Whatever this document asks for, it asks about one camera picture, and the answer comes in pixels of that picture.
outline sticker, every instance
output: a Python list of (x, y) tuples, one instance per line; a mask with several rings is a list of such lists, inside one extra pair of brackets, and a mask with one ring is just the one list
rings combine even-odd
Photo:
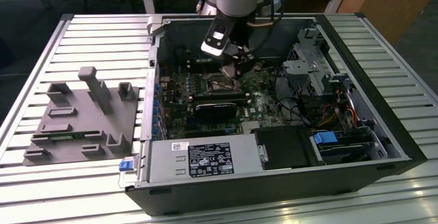
[(234, 174), (230, 143), (189, 146), (189, 166), (193, 178)]
[(185, 151), (189, 148), (189, 142), (173, 143), (173, 151)]

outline blue latch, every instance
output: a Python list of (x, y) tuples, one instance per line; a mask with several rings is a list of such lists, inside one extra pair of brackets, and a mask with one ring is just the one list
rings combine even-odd
[(126, 158), (119, 163), (119, 171), (131, 171), (134, 170), (134, 158)]
[(334, 132), (318, 132), (314, 135), (314, 140), (317, 144), (325, 144), (325, 143), (337, 143), (337, 135)]

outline gray 3d printed holder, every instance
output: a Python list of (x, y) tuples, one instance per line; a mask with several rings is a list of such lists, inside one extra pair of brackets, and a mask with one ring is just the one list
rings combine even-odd
[(119, 83), (107, 88), (95, 67), (82, 67), (79, 79), (90, 90), (53, 83), (47, 106), (23, 165), (123, 158), (131, 154), (139, 88)]

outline motherboard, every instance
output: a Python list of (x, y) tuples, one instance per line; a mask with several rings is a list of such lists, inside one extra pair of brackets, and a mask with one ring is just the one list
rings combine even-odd
[(272, 91), (273, 68), (253, 70), (240, 80), (201, 72), (179, 66), (171, 77), (161, 78), (170, 139), (248, 134), (285, 125)]

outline aluminum slotted table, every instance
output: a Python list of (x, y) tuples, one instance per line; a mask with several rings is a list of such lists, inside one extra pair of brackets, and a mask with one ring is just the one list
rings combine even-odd
[[(53, 82), (83, 89), (77, 71), (95, 66), (109, 87), (130, 81), (143, 87), (149, 70), (147, 24), (161, 15), (65, 17), (0, 129), (0, 223), (422, 223), (438, 216), (438, 98), (370, 25), (353, 14), (328, 15), (346, 45), (416, 139), (429, 161), (358, 192), (276, 202), (179, 217), (150, 217), (119, 183), (119, 159), (22, 166), (50, 99)], [(338, 68), (342, 66), (333, 55)], [(134, 131), (141, 149), (145, 89)]]

